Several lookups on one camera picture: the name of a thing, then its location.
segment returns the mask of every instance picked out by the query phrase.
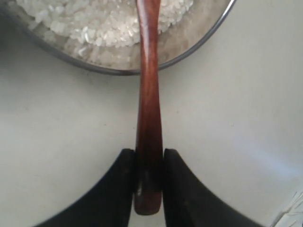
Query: metal bowl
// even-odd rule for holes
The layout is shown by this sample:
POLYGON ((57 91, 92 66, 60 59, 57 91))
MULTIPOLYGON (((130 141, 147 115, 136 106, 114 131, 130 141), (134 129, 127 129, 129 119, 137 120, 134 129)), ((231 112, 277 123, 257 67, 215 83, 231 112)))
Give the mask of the metal bowl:
MULTIPOLYGON (((224 21, 235 1, 194 0, 194 5, 182 20, 159 36, 159 69, 181 61, 204 44, 224 21)), ((32 26, 34 18, 27 15, 16 4, 16 0, 0 1, 0 14, 16 24, 37 45, 72 65, 111 75, 133 75, 140 72, 138 44, 99 49, 92 44, 80 44, 77 40, 56 35, 42 23, 32 26), (55 39, 47 40, 46 32, 54 35, 55 39), (96 50, 98 57, 92 59, 90 53, 96 50)))

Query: rice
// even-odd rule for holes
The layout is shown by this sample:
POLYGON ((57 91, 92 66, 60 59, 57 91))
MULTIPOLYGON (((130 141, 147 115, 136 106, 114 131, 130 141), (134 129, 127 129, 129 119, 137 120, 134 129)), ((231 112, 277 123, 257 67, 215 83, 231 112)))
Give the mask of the rice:
MULTIPOLYGON (((133 46, 140 40, 135 0, 17 0, 34 17, 32 28, 43 23, 57 35, 101 47, 133 46)), ((161 0, 159 33, 182 19, 193 0, 161 0)), ((45 33, 53 40, 53 33, 45 33)), ((81 55, 85 49, 77 50, 81 55)))

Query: reddish-brown wood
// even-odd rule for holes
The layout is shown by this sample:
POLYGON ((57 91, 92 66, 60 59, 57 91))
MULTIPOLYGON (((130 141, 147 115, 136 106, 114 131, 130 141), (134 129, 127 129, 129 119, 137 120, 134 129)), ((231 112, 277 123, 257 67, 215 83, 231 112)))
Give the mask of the reddish-brown wood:
POLYGON ((162 128, 158 84, 160 0, 136 0, 141 37, 141 82, 137 126, 137 184, 134 208, 140 215, 159 211, 162 198, 162 128))

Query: white surface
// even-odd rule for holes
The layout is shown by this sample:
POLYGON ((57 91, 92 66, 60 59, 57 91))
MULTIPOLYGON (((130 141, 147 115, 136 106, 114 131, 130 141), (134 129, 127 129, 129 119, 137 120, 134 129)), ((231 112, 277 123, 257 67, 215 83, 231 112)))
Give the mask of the white surface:
MULTIPOLYGON (((303 191, 302 9, 239 0, 199 51, 160 73, 164 147, 266 226, 303 191)), ((0 226, 62 210, 134 147, 138 85, 74 68, 14 32, 0 38, 0 226)), ((299 223, 302 211, 289 217, 299 223)), ((163 227, 163 212, 132 214, 141 226, 163 227)))

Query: bowl rim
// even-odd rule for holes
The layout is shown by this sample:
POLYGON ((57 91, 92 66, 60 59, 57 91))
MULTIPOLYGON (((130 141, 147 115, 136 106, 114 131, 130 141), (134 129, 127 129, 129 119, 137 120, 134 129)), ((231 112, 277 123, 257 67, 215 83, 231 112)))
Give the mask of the bowl rim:
MULTIPOLYGON (((191 48, 189 48, 184 53, 178 55, 177 57, 175 57, 175 58, 173 58, 173 59, 171 59, 171 60, 169 60, 165 63, 160 64, 158 69, 159 70, 166 69, 169 66, 172 66, 172 65, 178 63, 179 61, 187 58, 188 56, 193 54, 196 50, 198 50, 204 43, 206 43, 206 41, 220 27, 220 25, 226 19, 227 15, 230 13, 230 11, 233 8, 236 1, 237 0, 230 0, 230 2, 228 3, 228 6, 224 10, 224 12, 221 14, 221 16, 218 18, 218 20, 215 22, 215 24, 209 29, 209 31, 196 44, 194 44, 191 48)), ((44 51, 50 53, 51 55, 55 56, 56 58, 66 62, 68 64, 71 64, 75 67, 85 69, 85 70, 88 70, 88 71, 97 72, 97 73, 105 74, 105 75, 112 75, 112 76, 132 76, 132 75, 139 75, 140 74, 140 69, 136 69, 136 70, 116 70, 116 69, 111 69, 111 68, 106 68, 106 67, 93 65, 93 64, 84 62, 80 59, 76 59, 74 57, 71 57, 70 55, 56 49, 55 47, 52 47, 49 43, 47 43, 42 38, 37 36, 34 32, 27 29, 16 16, 14 16, 13 14, 11 14, 7 10, 5 10, 4 7, 2 7, 0 5, 0 15, 1 14, 4 17, 6 17, 10 22, 15 24, 18 28, 20 28, 22 33, 25 34, 27 37, 29 37, 29 39, 34 44, 36 44, 37 46, 39 46, 44 51)))

